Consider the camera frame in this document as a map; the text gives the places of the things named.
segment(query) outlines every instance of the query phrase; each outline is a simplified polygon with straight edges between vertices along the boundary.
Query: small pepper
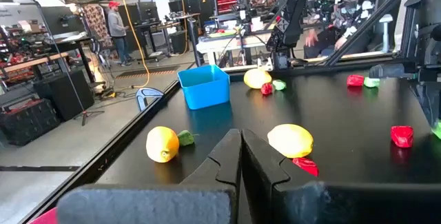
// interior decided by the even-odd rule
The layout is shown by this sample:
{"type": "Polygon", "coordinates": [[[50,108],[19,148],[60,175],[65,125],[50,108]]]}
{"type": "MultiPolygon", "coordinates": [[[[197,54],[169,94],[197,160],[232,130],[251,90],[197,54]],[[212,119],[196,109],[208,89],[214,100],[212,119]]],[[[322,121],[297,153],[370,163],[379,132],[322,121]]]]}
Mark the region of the small pepper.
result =
{"type": "Polygon", "coordinates": [[[391,138],[398,147],[411,147],[413,144],[413,128],[411,126],[393,126],[391,128],[391,138]]]}
{"type": "Polygon", "coordinates": [[[435,126],[432,127],[432,132],[441,139],[441,121],[438,120],[435,126]]]}
{"type": "Polygon", "coordinates": [[[273,85],[276,90],[283,90],[287,87],[287,84],[281,80],[273,80],[273,85]]]}
{"type": "Polygon", "coordinates": [[[268,95],[271,94],[273,92],[273,86],[270,83],[264,83],[262,85],[262,88],[260,89],[260,91],[262,92],[262,94],[264,95],[268,95]]]}
{"type": "Polygon", "coordinates": [[[180,146],[186,146],[194,144],[194,135],[188,132],[188,130],[183,130],[178,134],[178,140],[180,146]]]}
{"type": "Polygon", "coordinates": [[[368,88],[375,88],[380,86],[379,79],[371,79],[370,77],[365,77],[365,86],[368,88]]]}
{"type": "Polygon", "coordinates": [[[349,75],[346,80],[348,86],[363,86],[365,78],[360,75],[349,75]]]}
{"type": "Polygon", "coordinates": [[[294,159],[292,159],[292,163],[294,163],[298,167],[302,168],[304,171],[306,171],[314,176],[318,176],[318,167],[314,163],[314,161],[312,161],[311,159],[294,158],[294,159]]]}

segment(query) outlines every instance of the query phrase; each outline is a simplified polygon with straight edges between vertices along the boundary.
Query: blue plastic bin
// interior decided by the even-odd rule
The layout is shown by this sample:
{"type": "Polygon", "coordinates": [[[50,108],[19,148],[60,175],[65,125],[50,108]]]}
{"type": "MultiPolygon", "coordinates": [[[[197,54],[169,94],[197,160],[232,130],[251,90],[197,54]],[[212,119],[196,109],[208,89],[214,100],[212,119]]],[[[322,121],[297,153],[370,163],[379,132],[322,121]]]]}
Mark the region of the blue plastic bin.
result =
{"type": "Polygon", "coordinates": [[[229,75],[217,65],[178,72],[184,97],[191,110],[229,101],[229,75]]]}

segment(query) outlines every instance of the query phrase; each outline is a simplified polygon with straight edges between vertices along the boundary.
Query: black speaker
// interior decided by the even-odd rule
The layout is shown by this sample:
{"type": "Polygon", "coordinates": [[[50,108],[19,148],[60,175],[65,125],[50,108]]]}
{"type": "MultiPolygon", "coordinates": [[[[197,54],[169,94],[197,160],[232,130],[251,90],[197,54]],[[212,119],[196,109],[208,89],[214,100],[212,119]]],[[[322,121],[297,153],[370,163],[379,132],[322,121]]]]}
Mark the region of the black speaker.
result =
{"type": "Polygon", "coordinates": [[[170,35],[174,53],[184,53],[185,51],[185,31],[178,31],[170,35]]]}
{"type": "MultiPolygon", "coordinates": [[[[84,109],[92,106],[94,104],[94,97],[84,78],[83,71],[77,70],[70,72],[70,77],[84,109]]],[[[55,110],[63,121],[68,121],[82,112],[66,73],[35,83],[34,90],[40,98],[51,100],[55,110]]]]}

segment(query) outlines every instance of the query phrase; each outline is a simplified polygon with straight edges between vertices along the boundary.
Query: red bell pepper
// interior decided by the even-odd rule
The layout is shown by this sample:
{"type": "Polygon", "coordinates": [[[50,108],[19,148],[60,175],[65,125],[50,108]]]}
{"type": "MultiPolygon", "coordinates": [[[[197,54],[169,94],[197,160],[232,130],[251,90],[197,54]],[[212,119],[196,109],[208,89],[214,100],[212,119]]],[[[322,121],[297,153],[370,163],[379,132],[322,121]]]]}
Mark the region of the red bell pepper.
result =
{"type": "Polygon", "coordinates": [[[271,94],[273,92],[273,85],[271,83],[264,83],[260,91],[264,95],[271,94]]]}
{"type": "Polygon", "coordinates": [[[391,128],[391,138],[398,147],[411,147],[413,144],[413,128],[411,126],[393,126],[391,128]]]}
{"type": "Polygon", "coordinates": [[[360,75],[349,75],[346,80],[348,86],[363,86],[365,78],[360,75]]]}
{"type": "Polygon", "coordinates": [[[294,159],[292,159],[292,163],[294,163],[298,167],[302,168],[304,171],[306,171],[314,176],[318,176],[318,167],[314,163],[314,161],[312,161],[311,159],[294,158],[294,159]]]}

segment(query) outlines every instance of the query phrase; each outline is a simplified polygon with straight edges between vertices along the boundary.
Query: lemon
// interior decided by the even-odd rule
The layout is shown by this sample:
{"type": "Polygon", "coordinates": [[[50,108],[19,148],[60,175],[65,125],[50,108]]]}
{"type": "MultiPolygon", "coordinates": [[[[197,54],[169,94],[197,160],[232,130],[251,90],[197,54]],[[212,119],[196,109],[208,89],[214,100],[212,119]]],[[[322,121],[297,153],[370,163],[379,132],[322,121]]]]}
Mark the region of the lemon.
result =
{"type": "Polygon", "coordinates": [[[301,158],[312,152],[312,135],[294,124],[278,125],[268,133],[269,144],[288,158],[301,158]]]}
{"type": "Polygon", "coordinates": [[[261,69],[248,70],[243,76],[246,85],[253,89],[260,89],[265,83],[271,83],[271,75],[261,69]]]}
{"type": "Polygon", "coordinates": [[[147,155],[153,161],[166,163],[178,153],[178,136],[167,127],[155,127],[147,135],[145,148],[147,155]]]}

